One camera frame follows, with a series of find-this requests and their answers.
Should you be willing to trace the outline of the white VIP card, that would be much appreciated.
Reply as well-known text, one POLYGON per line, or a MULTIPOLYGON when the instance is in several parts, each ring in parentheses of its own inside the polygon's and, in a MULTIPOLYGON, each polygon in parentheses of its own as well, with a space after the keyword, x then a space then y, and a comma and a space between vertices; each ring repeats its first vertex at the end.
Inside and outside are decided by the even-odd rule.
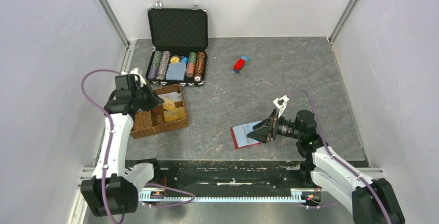
POLYGON ((174 102, 178 102, 178 101, 183 100, 182 94, 179 92, 169 92, 169 93, 160 94, 158 96, 162 99, 166 98, 166 99, 172 100, 174 102))

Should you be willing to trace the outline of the orange VIP card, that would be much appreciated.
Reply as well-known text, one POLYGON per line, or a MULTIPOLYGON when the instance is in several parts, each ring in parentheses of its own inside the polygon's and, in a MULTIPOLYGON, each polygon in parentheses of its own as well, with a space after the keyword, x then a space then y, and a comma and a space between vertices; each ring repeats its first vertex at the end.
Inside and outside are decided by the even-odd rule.
POLYGON ((166 123, 172 123, 186 118, 186 112, 183 107, 179 107, 174 110, 165 110, 163 115, 166 123))

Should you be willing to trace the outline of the gold card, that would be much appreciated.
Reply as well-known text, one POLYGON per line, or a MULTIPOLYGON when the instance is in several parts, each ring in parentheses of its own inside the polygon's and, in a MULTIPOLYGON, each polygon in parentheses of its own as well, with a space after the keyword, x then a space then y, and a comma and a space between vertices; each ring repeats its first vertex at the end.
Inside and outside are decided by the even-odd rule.
POLYGON ((168 99, 166 97, 163 97, 163 108, 165 110, 169 110, 169 111, 175 111, 176 110, 176 106, 175 106, 175 102, 171 99, 168 99))

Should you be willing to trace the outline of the red leather card holder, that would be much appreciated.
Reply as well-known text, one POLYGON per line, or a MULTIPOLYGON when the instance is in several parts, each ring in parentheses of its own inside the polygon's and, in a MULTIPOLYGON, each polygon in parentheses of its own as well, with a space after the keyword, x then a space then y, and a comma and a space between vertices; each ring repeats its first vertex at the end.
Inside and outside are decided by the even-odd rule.
POLYGON ((260 121, 242 124, 230 128, 232 140, 235 149, 241 149, 249 146, 259 145, 262 142, 255 139, 248 138, 247 135, 253 131, 253 127, 260 123, 260 121))

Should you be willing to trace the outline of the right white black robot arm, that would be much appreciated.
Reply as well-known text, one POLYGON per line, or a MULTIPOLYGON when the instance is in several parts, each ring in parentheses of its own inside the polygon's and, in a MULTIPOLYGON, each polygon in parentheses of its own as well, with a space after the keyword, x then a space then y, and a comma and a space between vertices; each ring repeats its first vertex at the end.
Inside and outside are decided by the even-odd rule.
POLYGON ((362 173, 337 155, 318 133, 311 111, 300 110, 291 121, 273 110, 246 136, 261 143, 277 136, 296 139, 297 150, 305 159, 300 165, 300 183, 326 190, 351 213, 354 223, 405 223, 392 185, 385 178, 362 173))

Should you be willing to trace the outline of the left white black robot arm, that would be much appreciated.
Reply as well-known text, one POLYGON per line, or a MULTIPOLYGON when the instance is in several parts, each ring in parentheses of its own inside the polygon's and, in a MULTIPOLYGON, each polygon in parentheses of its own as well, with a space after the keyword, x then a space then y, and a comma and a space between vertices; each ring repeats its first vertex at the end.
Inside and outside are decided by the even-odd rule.
POLYGON ((98 163, 89 180, 81 182, 80 191, 92 214, 96 217, 125 215, 137 210, 139 193, 148 184, 157 186, 163 173, 156 160, 148 160, 126 171, 125 159, 128 139, 136 114, 150 111, 164 103, 152 90, 138 69, 118 72, 114 78, 115 89, 102 107, 105 116, 104 142, 98 163))

